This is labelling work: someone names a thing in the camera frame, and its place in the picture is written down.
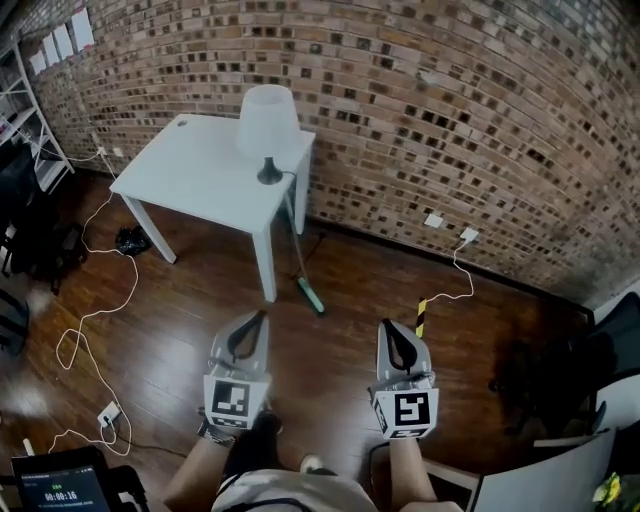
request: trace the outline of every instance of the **brick wall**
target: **brick wall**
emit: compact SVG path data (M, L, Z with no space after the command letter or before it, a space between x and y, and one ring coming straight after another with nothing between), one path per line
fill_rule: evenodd
M35 41L82 2L21 4L11 27ZM447 255L470 225L463 260L581 302L635 276L631 1L87 6L96 46L33 79L69 156L97 140L123 169L176 114L237 116L248 88L278 83L318 133L312 215ZM446 227L423 226L430 212Z

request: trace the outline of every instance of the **sneaker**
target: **sneaker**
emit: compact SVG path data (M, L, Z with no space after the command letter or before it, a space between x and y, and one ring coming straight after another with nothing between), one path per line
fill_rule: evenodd
M305 455L300 463L300 473L311 473L316 469L323 469L324 463L322 459L314 454Z
M273 428L278 434L284 430L282 420L271 409L263 409L258 413L256 420L253 422L253 428Z

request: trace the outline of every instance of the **table leg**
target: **table leg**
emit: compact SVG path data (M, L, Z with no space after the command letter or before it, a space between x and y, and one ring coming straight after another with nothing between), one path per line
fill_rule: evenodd
M122 196L122 199L124 199L125 204L129 207L133 216L140 223L140 226L142 226L142 229L144 229L147 236L151 239L153 245L155 245L160 251L160 254L164 256L164 259L169 263L174 263L176 261L176 255L173 254L173 251L166 240L162 238L160 231L158 231L158 228L153 224L153 221L149 218L149 215L147 215L147 212L144 210L140 201L127 196Z
M304 218L307 214L307 194L309 191L309 173L311 172L311 148L307 150L296 177L296 231L299 235L304 231Z
M269 302L275 302L276 276L273 269L273 253L271 252L271 225L267 225L262 233L253 234L253 247L258 259L264 298Z

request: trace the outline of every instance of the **tablet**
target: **tablet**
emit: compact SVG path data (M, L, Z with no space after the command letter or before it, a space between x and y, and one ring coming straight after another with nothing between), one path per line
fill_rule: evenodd
M11 459L26 512L72 509L109 512L121 502L108 478L104 455L93 446Z

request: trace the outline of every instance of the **white cable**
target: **white cable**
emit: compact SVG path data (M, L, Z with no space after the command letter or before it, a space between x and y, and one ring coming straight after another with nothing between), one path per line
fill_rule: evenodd
M431 297L429 300L427 300L427 302L431 302L432 300L436 300L438 297L447 297L448 299L451 299L451 300L462 299L463 297L473 297L474 290L473 290L473 281L471 280L471 274L469 274L469 272L467 272L465 269L461 268L458 265L458 262L457 262L457 253L458 253L458 251L460 249L462 249L465 245L467 245L467 243L469 243L469 240L465 240L464 242L462 242L462 245L460 247L458 247L455 251L453 251L453 265L458 270L462 270L462 272L467 274L467 277L469 278L469 284L471 285L471 293L458 295L456 297L452 297L451 295L447 295L446 293L439 293L435 297Z
M44 149L40 144L36 144L35 141L29 137L28 135L26 135L23 131L21 131L19 128L16 128L14 125L12 125L9 120L4 117L2 114L0 114L0 117L2 117L2 119L4 120L5 123L7 123L9 126L11 126L11 128L18 134L20 135L24 140L26 140L29 144L33 144L35 147L37 147L40 151L44 151L45 153L49 153L51 155L55 155L57 157L60 156L59 153L56 153L55 151L49 151L48 149ZM66 157L67 160L70 160L72 162L88 162L89 160L93 160L94 158L100 156L100 150L98 150L98 152L93 155L92 157L89 158L69 158Z
M107 159L104 157L104 155L102 155L102 160L104 161L105 165L107 166L107 168L109 169L109 172L111 173L111 176L113 176L113 179L116 179L116 175L113 172L113 169L111 168L111 165L109 164L109 162L107 161ZM99 440L92 440L87 438L86 436L84 436L83 434L76 432L75 430L71 430L71 429L67 429L64 434L58 434L57 436L54 437L53 439L53 444L51 445L51 448L49 448L48 453L51 453L51 451L55 448L56 446L56 441L58 440L58 438L60 437L64 437L67 434L75 434L79 437L81 437L82 439L84 439L85 441L87 441L88 443L100 443L103 444L104 446L106 446L109 450L111 450L113 453L115 453L116 455L120 455L121 457L126 457L127 455L129 455L129 451L131 451L131 440L133 438L133 427L131 426L131 421L129 420L129 416L127 416L127 413L124 411L122 405L120 404L120 400L118 400L118 396L116 395L115 391L113 390L113 388L111 386L109 386L109 384L107 384L107 381L104 379L104 377L102 376L102 374L100 373L100 368L98 368L98 363L96 363L95 358L93 357L93 354L91 353L91 347L89 346L89 341L87 340L87 337L82 333L82 324L84 323L85 319L87 318L91 318L93 316L97 316L97 315L101 315L101 314L108 314L108 313L115 313L116 311L120 311L122 308L124 308L127 304L129 304L129 301L131 300L131 297L133 296L133 292L136 289L136 286L138 285L138 267L136 265L135 260L133 259L133 256L129 256L128 254L123 254L121 253L118 249L108 249L108 250L101 250L101 249L89 249L89 246L87 245L87 243L84 241L84 232L87 229L87 224L89 224L89 222L91 221L91 219L93 219L96 215L98 215L98 213L100 213L100 210L102 210L102 208L104 208L107 204L109 204L111 202L111 199L113 198L113 192L111 192L109 194L109 199L107 199L104 203L102 203L102 205L100 206L100 208L98 208L96 210L96 212L87 219L87 221L84 223L84 226L82 228L82 234L80 236L80 240L82 240L82 243L84 244L84 246L86 247L87 251L93 254L108 254L108 253L117 253L120 254L121 256L127 256L131 262L133 263L133 268L136 271L136 281L133 284L133 288L131 289L131 293L129 293L129 296L127 297L127 300L124 302L124 304L122 304L121 306L114 308L114 309L109 309L109 310L100 310L100 311L96 311L94 313L90 313L88 315L84 315L81 319L80 319L80 325L78 326L77 329L67 329L66 331L64 331L64 333L62 333L62 336L60 337L60 341L58 341L58 345L56 346L56 357L58 358L58 362L60 363L60 365L62 366L62 368L64 368L65 370L70 370L71 367L73 366L73 362L76 359L76 354L78 353L78 348L80 346L80 338L82 338L84 340L84 344L87 347L87 353L89 354L89 357L91 358L91 361L93 362L93 365L96 368L96 372L98 373L98 377L100 378L100 380L102 381L102 383L105 385L105 387L111 391L111 394L113 395L113 399L115 400L116 404L118 405L118 407L120 408L120 411L122 411L122 415L124 416L124 418L127 420L127 423L129 424L129 441L127 444L127 450L122 453L119 452L117 450L114 450L113 448L111 448L111 446L113 444L115 444L115 442L117 441L117 437L114 437L113 441L107 441L104 438L104 432L103 432L103 428L102 426L100 426L100 439ZM66 338L68 333L76 333L77 337L76 337L76 346L75 349L73 351L73 355L71 356L71 360L69 361L69 364L65 365L62 360L60 359L60 345L62 344L62 342L64 341L64 339Z

